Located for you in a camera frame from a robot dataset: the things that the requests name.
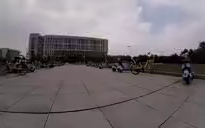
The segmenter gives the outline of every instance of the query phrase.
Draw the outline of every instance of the cloud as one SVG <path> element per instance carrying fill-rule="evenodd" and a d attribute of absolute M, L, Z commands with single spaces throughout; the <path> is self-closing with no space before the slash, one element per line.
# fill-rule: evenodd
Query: cloud
<path fill-rule="evenodd" d="M 0 0 L 0 47 L 24 53 L 31 32 L 108 38 L 111 54 L 169 54 L 205 40 L 205 0 Z"/>

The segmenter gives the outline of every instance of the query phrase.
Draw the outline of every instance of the building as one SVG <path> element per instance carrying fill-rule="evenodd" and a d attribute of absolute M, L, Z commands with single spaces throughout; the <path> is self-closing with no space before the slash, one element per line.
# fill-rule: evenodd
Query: building
<path fill-rule="evenodd" d="M 0 59 L 12 60 L 20 55 L 20 51 L 9 48 L 0 48 Z"/>
<path fill-rule="evenodd" d="M 40 35 L 32 33 L 29 37 L 28 57 L 101 57 L 107 55 L 108 40 L 101 38 Z"/>

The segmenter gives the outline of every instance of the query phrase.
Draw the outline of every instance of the person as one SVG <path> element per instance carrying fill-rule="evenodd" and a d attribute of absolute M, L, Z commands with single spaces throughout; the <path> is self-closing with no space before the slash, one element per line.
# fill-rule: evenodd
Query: person
<path fill-rule="evenodd" d="M 124 68 L 123 63 L 122 63 L 122 60 L 121 60 L 120 57 L 118 58 L 118 64 L 119 64 L 122 68 Z"/>
<path fill-rule="evenodd" d="M 191 73 L 191 59 L 190 59 L 190 53 L 188 50 L 185 50 L 181 53 L 182 59 L 182 71 L 184 71 L 186 68 L 188 68 L 188 71 Z"/>

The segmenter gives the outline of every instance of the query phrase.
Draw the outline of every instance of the streetlight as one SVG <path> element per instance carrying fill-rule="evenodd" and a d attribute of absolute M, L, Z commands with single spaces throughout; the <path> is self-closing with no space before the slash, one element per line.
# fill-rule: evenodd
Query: streetlight
<path fill-rule="evenodd" d="M 129 45 L 129 46 L 127 46 L 128 47 L 128 54 L 129 54 L 129 56 L 131 56 L 130 55 L 130 52 L 131 52 L 131 46 Z"/>

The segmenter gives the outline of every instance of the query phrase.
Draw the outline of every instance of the ground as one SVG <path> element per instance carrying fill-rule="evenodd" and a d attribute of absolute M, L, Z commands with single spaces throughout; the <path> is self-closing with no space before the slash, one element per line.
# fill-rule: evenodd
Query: ground
<path fill-rule="evenodd" d="M 205 128 L 205 81 L 81 65 L 0 78 L 0 128 Z"/>

